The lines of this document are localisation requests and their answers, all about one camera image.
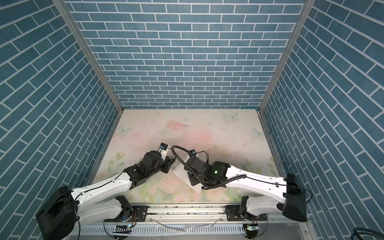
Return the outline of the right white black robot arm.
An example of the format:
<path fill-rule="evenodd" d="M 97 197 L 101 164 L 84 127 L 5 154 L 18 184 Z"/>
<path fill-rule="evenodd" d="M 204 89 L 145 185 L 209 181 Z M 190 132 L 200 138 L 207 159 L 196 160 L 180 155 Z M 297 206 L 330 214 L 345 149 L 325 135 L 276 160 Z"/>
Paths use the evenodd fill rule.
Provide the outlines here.
<path fill-rule="evenodd" d="M 295 175 L 264 176 L 223 162 L 209 164 L 194 155 L 186 156 L 182 165 L 191 187 L 198 185 L 203 190 L 235 188 L 264 196 L 262 200 L 250 196 L 242 198 L 240 214 L 243 218 L 282 214 L 296 222 L 307 221 L 307 190 Z"/>

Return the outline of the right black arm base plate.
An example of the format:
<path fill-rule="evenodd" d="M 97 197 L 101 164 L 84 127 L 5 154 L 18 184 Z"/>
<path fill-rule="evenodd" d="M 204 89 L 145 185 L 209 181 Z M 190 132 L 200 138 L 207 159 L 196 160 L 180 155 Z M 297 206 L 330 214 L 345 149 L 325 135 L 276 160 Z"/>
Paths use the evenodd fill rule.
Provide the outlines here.
<path fill-rule="evenodd" d="M 240 205 L 226 205 L 224 210 L 227 216 L 227 221 L 229 222 L 266 221 L 268 218 L 266 214 L 261 214 L 258 216 L 251 215 L 245 210 L 245 208 L 241 207 Z"/>

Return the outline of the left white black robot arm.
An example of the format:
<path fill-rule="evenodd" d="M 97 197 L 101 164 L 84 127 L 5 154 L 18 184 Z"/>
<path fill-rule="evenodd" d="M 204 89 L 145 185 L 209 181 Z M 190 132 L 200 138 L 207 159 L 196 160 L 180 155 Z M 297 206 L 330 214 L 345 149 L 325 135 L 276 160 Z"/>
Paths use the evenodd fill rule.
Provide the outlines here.
<path fill-rule="evenodd" d="M 57 189 L 36 214 L 43 239 L 62 240 L 75 228 L 103 220 L 135 223 L 137 214 L 122 193 L 158 172 L 168 173 L 174 162 L 166 150 L 150 151 L 139 163 L 109 179 L 76 189 Z"/>

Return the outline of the white paper box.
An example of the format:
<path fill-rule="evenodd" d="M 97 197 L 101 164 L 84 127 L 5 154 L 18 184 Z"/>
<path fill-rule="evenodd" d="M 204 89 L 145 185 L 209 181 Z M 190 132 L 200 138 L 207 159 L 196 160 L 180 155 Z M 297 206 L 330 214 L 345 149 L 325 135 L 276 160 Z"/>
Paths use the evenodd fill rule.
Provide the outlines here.
<path fill-rule="evenodd" d="M 195 191 L 197 194 L 202 194 L 202 184 L 198 182 L 196 185 L 192 186 L 191 182 L 189 180 L 188 172 L 184 169 L 184 165 L 179 162 L 175 169 L 173 170 L 173 173 L 181 180 L 183 181 L 189 188 L 191 188 L 193 191 Z"/>

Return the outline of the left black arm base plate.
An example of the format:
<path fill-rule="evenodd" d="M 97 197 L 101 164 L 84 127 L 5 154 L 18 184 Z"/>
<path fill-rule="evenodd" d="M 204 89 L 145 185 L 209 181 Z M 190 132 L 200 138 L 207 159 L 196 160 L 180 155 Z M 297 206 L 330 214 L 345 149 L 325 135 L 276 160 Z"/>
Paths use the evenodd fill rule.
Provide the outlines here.
<path fill-rule="evenodd" d="M 106 222 L 144 222 L 147 217 L 148 206 L 133 206 L 130 208 L 123 208 L 118 216 L 114 219 L 106 219 Z"/>

